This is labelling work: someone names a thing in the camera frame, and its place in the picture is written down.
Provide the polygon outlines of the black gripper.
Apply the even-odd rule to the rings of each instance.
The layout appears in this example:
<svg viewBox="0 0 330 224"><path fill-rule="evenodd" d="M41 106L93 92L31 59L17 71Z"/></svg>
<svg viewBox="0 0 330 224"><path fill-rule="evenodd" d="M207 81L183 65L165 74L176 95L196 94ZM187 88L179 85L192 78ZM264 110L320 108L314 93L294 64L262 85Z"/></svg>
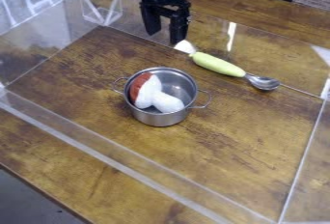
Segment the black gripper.
<svg viewBox="0 0 330 224"><path fill-rule="evenodd" d="M169 43L177 44L187 37L190 24L187 0L140 0L140 13L145 32L149 36L161 30L160 16L169 17Z"/></svg>

